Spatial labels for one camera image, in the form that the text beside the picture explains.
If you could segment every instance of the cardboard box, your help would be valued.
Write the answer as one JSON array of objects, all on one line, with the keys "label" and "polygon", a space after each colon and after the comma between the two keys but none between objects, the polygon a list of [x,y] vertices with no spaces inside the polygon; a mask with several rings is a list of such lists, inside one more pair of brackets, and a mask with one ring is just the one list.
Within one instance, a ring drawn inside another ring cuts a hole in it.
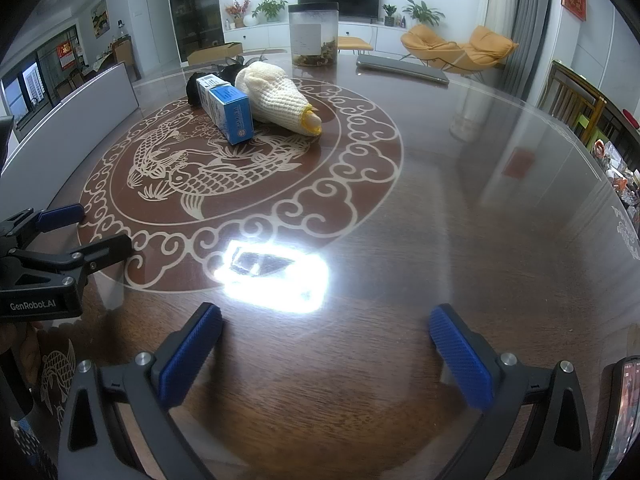
[{"label": "cardboard box", "polygon": [[249,98],[235,86],[217,86],[209,90],[212,119],[230,144],[237,144],[254,136]]},{"label": "cardboard box", "polygon": [[225,57],[233,57],[238,54],[242,54],[242,43],[225,43],[191,52],[187,56],[187,63],[197,65],[210,61],[222,61]]},{"label": "cardboard box", "polygon": [[218,76],[213,74],[205,75],[196,79],[198,86],[198,94],[200,94],[200,105],[204,108],[211,120],[213,120],[213,113],[211,113],[211,107],[209,105],[209,90],[216,86],[228,85],[228,83]]}]

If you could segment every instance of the paper label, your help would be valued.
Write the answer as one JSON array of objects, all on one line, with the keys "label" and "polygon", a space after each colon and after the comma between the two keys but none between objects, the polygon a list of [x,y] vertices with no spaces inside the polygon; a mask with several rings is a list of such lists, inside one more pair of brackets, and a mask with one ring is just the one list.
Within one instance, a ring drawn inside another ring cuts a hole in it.
[{"label": "paper label", "polygon": [[290,25],[291,51],[299,56],[320,56],[322,25],[303,23]]}]

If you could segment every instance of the round wooden table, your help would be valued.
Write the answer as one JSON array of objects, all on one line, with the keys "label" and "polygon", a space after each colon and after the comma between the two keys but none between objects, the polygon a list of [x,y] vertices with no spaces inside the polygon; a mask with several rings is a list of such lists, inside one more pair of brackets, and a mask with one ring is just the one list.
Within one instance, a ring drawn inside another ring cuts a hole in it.
[{"label": "round wooden table", "polygon": [[[479,416],[428,336],[446,302],[498,352],[571,361],[593,430],[601,371],[636,350],[640,256],[574,134],[458,76],[446,88],[353,56],[267,58],[319,109],[320,140],[256,123],[268,141],[225,146],[180,101],[179,73],[136,86],[141,112],[56,197],[91,203],[91,221],[37,248],[130,229],[139,251],[91,278],[81,319],[39,332],[43,413],[60,413],[65,370],[152,351],[211,301],[222,341],[172,413],[217,478],[434,478]],[[167,184],[176,168],[226,187],[194,198]],[[40,430],[51,447],[56,429]]]}]

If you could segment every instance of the smartphone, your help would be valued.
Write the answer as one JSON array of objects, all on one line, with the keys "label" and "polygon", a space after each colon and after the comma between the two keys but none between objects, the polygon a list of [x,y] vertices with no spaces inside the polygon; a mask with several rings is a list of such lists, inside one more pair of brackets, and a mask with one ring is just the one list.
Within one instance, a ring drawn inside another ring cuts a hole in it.
[{"label": "smartphone", "polygon": [[419,77],[442,85],[449,84],[449,79],[439,68],[408,63],[397,59],[389,59],[388,57],[360,54],[356,60],[356,65],[363,68],[370,68],[372,70],[382,70],[384,72],[393,72],[395,74]]},{"label": "smartphone", "polygon": [[640,356],[621,359],[613,368],[611,396],[602,444],[593,467],[607,480],[640,433]]}]

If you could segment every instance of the blue gripper pad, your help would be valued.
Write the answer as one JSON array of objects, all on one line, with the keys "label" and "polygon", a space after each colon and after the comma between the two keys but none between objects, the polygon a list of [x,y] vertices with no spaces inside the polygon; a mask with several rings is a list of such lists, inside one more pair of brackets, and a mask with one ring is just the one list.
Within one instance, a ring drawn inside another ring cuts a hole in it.
[{"label": "blue gripper pad", "polygon": [[481,335],[471,332],[448,304],[439,305],[431,312],[429,335],[453,373],[466,403],[484,412],[494,400],[494,388],[499,380],[495,351]]},{"label": "blue gripper pad", "polygon": [[162,342],[151,378],[164,409],[182,404],[221,332],[220,309],[203,303],[179,332],[169,334]]},{"label": "blue gripper pad", "polygon": [[40,213],[36,220],[36,229],[41,233],[46,233],[65,225],[81,222],[83,218],[84,207],[81,204],[71,204]]}]

